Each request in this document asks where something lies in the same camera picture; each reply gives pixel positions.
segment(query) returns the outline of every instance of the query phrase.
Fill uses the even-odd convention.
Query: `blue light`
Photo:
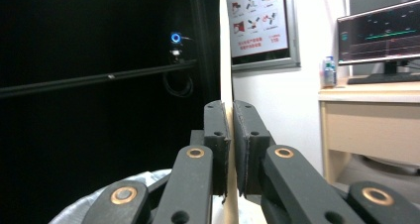
[[[178,44],[181,42],[181,34],[179,33],[173,33],[170,36],[170,39],[172,40],[173,43]]]

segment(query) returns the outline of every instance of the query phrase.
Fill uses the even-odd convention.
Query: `poster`
[[[287,49],[283,0],[227,0],[232,57]]]

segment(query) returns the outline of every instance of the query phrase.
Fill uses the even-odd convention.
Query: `framed poster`
[[[300,66],[293,0],[227,0],[232,70]]]

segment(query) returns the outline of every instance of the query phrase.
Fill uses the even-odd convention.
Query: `bottle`
[[[336,67],[332,56],[324,60],[324,87],[335,87],[337,84]]]

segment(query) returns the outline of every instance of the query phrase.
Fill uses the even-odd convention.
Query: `white wall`
[[[233,73],[234,99],[255,105],[274,140],[298,149],[320,173],[319,66],[334,54],[345,1],[295,0],[300,68]]]

